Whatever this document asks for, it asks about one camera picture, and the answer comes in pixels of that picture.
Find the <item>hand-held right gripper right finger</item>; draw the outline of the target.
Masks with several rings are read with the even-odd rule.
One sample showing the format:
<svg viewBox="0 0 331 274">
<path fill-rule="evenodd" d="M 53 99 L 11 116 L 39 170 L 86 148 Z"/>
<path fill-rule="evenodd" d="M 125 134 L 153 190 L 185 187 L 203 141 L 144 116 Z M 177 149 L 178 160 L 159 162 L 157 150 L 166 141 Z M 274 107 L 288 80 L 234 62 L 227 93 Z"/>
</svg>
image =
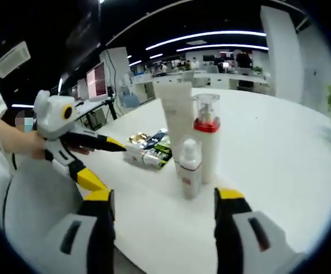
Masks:
<svg viewBox="0 0 331 274">
<path fill-rule="evenodd" d="M 241 192 L 216 187 L 214 201 L 218 273 L 292 273 L 304 262 L 284 230 L 253 211 Z"/>
</svg>

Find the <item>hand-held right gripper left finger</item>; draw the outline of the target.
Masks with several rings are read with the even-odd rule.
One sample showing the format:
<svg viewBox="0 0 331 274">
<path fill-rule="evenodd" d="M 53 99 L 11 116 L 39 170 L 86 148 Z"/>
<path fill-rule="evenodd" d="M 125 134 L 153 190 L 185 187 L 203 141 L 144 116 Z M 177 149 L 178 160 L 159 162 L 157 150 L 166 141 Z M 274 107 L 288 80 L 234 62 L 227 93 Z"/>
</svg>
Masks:
<svg viewBox="0 0 331 274">
<path fill-rule="evenodd" d="M 67 207 L 46 207 L 39 215 L 38 273 L 114 272 L 113 190 L 91 192 Z"/>
</svg>

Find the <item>person's left hand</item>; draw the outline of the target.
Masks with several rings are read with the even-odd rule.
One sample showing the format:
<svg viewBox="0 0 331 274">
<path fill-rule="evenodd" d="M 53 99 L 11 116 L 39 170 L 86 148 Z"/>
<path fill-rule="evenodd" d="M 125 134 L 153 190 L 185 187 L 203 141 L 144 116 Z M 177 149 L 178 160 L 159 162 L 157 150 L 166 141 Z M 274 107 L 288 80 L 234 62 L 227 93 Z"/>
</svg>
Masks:
<svg viewBox="0 0 331 274">
<path fill-rule="evenodd" d="M 45 140 L 38 135 L 36 131 L 30 131 L 25 133 L 28 141 L 28 148 L 33 159 L 42 160 L 45 158 Z M 85 148 L 82 146 L 79 147 L 67 147 L 70 151 L 77 152 L 83 155 L 88 155 L 90 152 L 93 152 L 94 149 Z"/>
</svg>

